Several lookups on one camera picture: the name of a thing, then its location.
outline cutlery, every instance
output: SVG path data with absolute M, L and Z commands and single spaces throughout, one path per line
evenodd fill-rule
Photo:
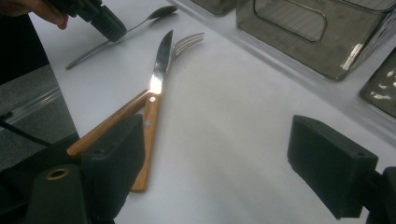
M 169 32 L 163 39 L 160 49 L 157 55 L 157 62 L 154 68 L 153 75 L 150 81 L 150 89 L 143 90 L 136 95 L 134 99 L 92 129 L 89 133 L 84 135 L 75 144 L 67 149 L 67 153 L 72 157 L 78 157 L 86 148 L 88 148 L 92 143 L 94 143 L 102 134 L 109 130 L 114 124 L 120 120 L 126 118 L 129 115 L 136 113 L 138 110 L 144 106 L 144 136 L 145 136 L 145 162 L 142 170 L 139 173 L 134 185 L 131 189 L 132 192 L 144 192 L 148 187 L 148 177 L 149 177 L 149 164 L 151 161 L 151 151 L 154 145 L 155 130 L 157 126 L 157 118 L 160 108 L 161 91 L 163 84 L 163 77 L 171 69 L 175 59 L 186 49 L 200 43 L 204 39 L 204 33 L 187 36 L 180 41 L 178 41 L 172 48 L 172 53 L 168 52 L 168 47 L 161 50 L 162 45 L 170 45 L 172 40 L 173 32 Z
M 164 38 L 160 45 L 160 49 L 157 54 L 157 62 L 155 63 L 154 72 L 150 81 L 150 90 L 147 96 L 147 102 L 145 112 L 143 115 L 144 123 L 144 135 L 145 135 L 145 150 L 146 158 L 143 164 L 143 168 L 137 176 L 131 191 L 135 193 L 144 192 L 147 190 L 149 181 L 149 165 L 151 162 L 152 149 L 154 146 L 155 130 L 157 127 L 157 118 L 160 109 L 161 93 L 163 78 L 173 65 L 173 62 L 184 50 L 196 45 L 204 39 L 204 34 L 200 33 L 197 35 L 190 35 L 178 41 L 172 49 L 172 55 L 168 52 L 168 42 L 172 41 L 172 31 L 169 32 Z
M 139 27 L 140 25 L 142 25 L 143 23 L 145 23 L 146 21 L 150 21 L 150 20 L 155 20 L 167 15 L 170 15 L 172 13 L 174 13 L 177 10 L 176 6 L 167 6 L 167 7 L 160 7 L 157 10 L 155 10 L 154 12 L 152 12 L 151 14 L 149 14 L 149 16 L 143 20 L 142 22 L 140 22 L 139 24 L 137 24 L 135 27 L 129 29 L 126 31 L 126 34 L 131 32 L 132 30 L 134 30 L 135 28 Z M 94 47 L 93 49 L 88 50 L 87 52 L 83 53 L 81 56 L 79 56 L 78 58 L 76 58 L 73 62 L 71 62 L 70 64 L 68 64 L 65 69 L 69 70 L 70 68 L 74 67 L 76 64 L 82 62 L 84 59 L 88 58 L 90 55 L 92 55 L 94 52 L 103 49 L 108 43 L 110 43 L 109 40 L 103 42 L 102 44 L 99 44 L 98 46 Z

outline translucent container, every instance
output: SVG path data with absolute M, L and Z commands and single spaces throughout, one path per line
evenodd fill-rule
M 215 15 L 224 15 L 236 7 L 236 0 L 191 0 Z
M 341 80 L 393 35 L 395 7 L 396 0 L 238 0 L 237 26 Z
M 396 118 L 396 49 L 361 89 L 361 97 Z

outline spoon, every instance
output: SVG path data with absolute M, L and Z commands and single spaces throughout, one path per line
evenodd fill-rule
M 141 24 L 145 23 L 146 21 L 150 21 L 150 20 L 154 20 L 154 19 L 158 19 L 160 17 L 164 17 L 167 16 L 169 14 L 174 13 L 177 10 L 176 6 L 167 6 L 167 7 L 160 7 L 157 10 L 155 10 L 154 12 L 152 12 L 151 14 L 149 14 L 149 16 L 143 20 L 142 22 L 140 22 L 139 24 L 137 24 L 135 27 L 129 29 L 126 31 L 126 33 L 134 30 L 135 28 L 137 28 L 138 26 L 140 26 Z M 71 62 L 70 64 L 68 64 L 65 69 L 69 70 L 70 68 L 74 67 L 76 64 L 80 63 L 81 61 L 83 61 L 84 59 L 88 58 L 88 56 L 90 56 L 92 53 L 96 52 L 97 50 L 102 49 L 105 45 L 107 45 L 108 43 L 110 43 L 109 40 L 103 42 L 102 44 L 94 47 L 93 49 L 88 50 L 87 52 L 83 53 L 81 56 L 79 56 L 78 58 L 76 58 L 73 62 Z

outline screw hole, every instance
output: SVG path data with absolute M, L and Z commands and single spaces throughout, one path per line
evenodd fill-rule
M 56 180 L 56 179 L 60 179 L 64 176 L 66 176 L 68 174 L 69 174 L 68 169 L 65 169 L 65 168 L 56 169 L 56 170 L 53 170 L 47 174 L 47 179 L 48 180 Z

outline black clamp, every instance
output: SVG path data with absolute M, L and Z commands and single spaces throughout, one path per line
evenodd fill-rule
M 79 15 L 112 42 L 126 34 L 124 24 L 108 7 L 102 6 L 101 0 L 49 0 L 49 2 L 71 17 Z
M 396 223 L 396 167 L 379 174 L 375 154 L 326 124 L 294 116 L 288 159 L 337 219 L 359 217 L 364 206 L 369 223 Z
M 80 165 L 41 172 L 26 223 L 114 224 L 145 159 L 142 115 L 116 123 L 83 152 Z

